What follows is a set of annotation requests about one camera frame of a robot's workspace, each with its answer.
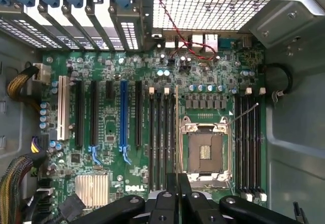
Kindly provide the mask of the black RAM slot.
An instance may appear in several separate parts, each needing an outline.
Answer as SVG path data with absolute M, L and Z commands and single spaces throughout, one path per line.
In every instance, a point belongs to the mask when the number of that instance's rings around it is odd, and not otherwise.
M 249 190 L 254 195 L 255 160 L 254 160 L 254 109 L 248 113 L 249 120 Z
M 262 137 L 261 137 L 261 99 L 259 95 L 255 97 L 255 102 L 258 104 L 255 108 L 255 192 L 256 196 L 259 198 L 261 202 L 267 201 L 267 195 L 262 188 L 262 158 L 261 158 L 261 145 L 262 145 Z
M 236 164 L 236 175 L 235 175 L 235 184 L 236 184 L 236 193 L 240 194 L 241 192 L 241 145 L 240 145 L 240 119 L 238 118 L 241 115 L 241 101 L 240 96 L 235 96 L 235 164 Z
M 252 202 L 252 194 L 249 190 L 249 153 L 248 153 L 248 125 L 247 125 L 247 115 L 248 112 L 245 113 L 242 117 L 242 189 L 243 189 L 243 197 Z
M 149 189 L 154 191 L 154 87 L 149 88 Z
M 156 190 L 160 190 L 160 172 L 161 172 L 161 93 L 157 93 L 156 98 Z
M 170 89 L 164 88 L 164 189 L 167 189 L 168 144 L 169 144 L 169 95 Z
M 174 94 L 170 98 L 170 158 L 171 172 L 175 172 L 175 101 Z

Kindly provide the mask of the metal socket cover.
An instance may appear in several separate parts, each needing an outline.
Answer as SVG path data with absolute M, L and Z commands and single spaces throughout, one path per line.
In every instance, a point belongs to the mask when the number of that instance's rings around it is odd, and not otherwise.
M 186 173 L 192 188 L 227 188 L 232 173 Z

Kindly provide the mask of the metal socket locking lever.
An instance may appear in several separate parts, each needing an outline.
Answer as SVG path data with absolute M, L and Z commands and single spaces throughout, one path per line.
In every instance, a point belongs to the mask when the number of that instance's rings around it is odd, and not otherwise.
M 183 173 L 183 136 L 182 136 L 182 127 L 179 128 L 179 139 L 178 139 L 178 146 L 179 146 L 179 172 Z
M 248 114 L 249 112 L 251 112 L 253 109 L 255 109 L 256 107 L 259 106 L 259 103 L 255 103 L 251 108 L 249 108 L 248 110 L 244 111 L 243 113 L 241 113 L 239 116 L 235 117 L 233 120 L 229 121 L 226 126 L 231 125 L 232 123 L 234 123 L 235 121 L 237 121 L 238 119 L 240 119 L 241 117 L 243 117 L 244 115 Z

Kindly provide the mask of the CPU socket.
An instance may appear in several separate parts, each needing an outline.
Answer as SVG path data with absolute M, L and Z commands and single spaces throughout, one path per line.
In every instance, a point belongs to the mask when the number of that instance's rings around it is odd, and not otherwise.
M 233 143 L 228 118 L 219 122 L 198 122 L 189 116 L 181 119 L 183 173 L 233 174 Z

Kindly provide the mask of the silver finned heatsink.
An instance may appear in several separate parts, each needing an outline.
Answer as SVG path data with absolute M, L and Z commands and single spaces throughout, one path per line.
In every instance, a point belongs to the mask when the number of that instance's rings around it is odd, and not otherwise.
M 85 209 L 97 209 L 109 203 L 108 175 L 78 175 L 75 177 L 75 193 Z

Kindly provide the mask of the green Dell motherboard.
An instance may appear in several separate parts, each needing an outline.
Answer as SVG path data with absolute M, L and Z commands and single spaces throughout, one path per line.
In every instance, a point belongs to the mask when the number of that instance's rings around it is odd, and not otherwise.
M 261 158 L 262 188 L 266 193 L 265 170 L 265 94 L 261 68 L 264 52 L 261 49 L 221 49 L 215 60 L 200 61 L 180 50 L 152 50 L 146 53 L 111 52 L 51 52 L 43 56 L 41 67 L 50 75 L 49 83 L 42 87 L 39 143 L 47 147 L 51 157 L 40 174 L 39 184 L 53 188 L 46 205 L 58 206 L 75 193 L 78 175 L 108 175 L 109 203 L 135 194 L 148 198 L 157 191 L 156 183 L 156 98 L 161 93 L 161 172 L 160 190 L 164 189 L 164 88 L 169 95 L 170 158 L 170 98 L 175 101 L 175 173 L 179 172 L 179 128 L 181 119 L 189 116 L 198 122 L 219 122 L 222 116 L 233 120 L 235 96 L 240 96 L 241 113 L 251 108 L 258 95 L 261 99 Z M 67 76 L 66 140 L 57 139 L 58 77 Z M 119 152 L 120 82 L 128 82 L 128 165 Z M 84 138 L 83 147 L 75 148 L 75 85 L 83 82 L 84 88 Z M 90 83 L 98 81 L 98 144 L 96 165 L 89 148 L 90 139 Z M 106 81 L 114 82 L 114 99 L 105 96 Z M 135 146 L 135 82 L 142 82 L 142 143 Z M 154 87 L 154 191 L 149 189 L 149 88 Z M 205 191 L 215 201 L 226 195 L 243 197 L 242 189 L 242 118 L 240 118 L 241 192 L 236 193 L 235 123 L 231 125 L 233 143 L 233 176 L 227 188 L 193 188 Z

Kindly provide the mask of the long black expansion slot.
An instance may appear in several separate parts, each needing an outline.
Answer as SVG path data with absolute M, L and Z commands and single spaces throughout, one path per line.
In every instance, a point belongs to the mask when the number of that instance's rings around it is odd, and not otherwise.
M 135 146 L 140 148 L 142 143 L 142 82 L 135 82 Z
M 91 81 L 90 83 L 90 139 L 89 148 L 92 154 L 92 159 L 96 165 L 101 165 L 97 156 L 98 146 L 98 81 Z
M 83 147 L 84 138 L 84 88 L 83 82 L 77 81 L 75 85 L 75 148 Z

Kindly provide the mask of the open grey PC case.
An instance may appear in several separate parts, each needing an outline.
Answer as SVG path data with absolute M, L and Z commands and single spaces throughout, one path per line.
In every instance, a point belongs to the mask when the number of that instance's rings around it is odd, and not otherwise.
M 51 157 L 39 143 L 45 54 L 183 50 L 213 61 L 228 48 L 264 52 L 263 207 L 294 219 L 297 203 L 302 224 L 325 224 L 325 0 L 0 5 L 0 224 L 83 224 L 99 209 L 66 222 L 60 204 L 46 205 L 53 188 L 39 184 Z

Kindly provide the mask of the short black expansion slot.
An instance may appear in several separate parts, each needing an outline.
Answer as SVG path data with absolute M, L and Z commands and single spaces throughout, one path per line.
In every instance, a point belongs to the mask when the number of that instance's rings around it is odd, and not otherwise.
M 106 81 L 105 84 L 105 96 L 107 100 L 113 100 L 114 95 L 114 82 L 113 81 Z

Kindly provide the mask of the white expansion slot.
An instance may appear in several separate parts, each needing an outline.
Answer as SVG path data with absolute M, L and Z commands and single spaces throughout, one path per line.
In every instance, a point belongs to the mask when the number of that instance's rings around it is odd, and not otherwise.
M 66 140 L 67 132 L 66 126 L 66 108 L 69 102 L 67 95 L 67 76 L 58 77 L 58 115 L 57 115 L 57 139 Z

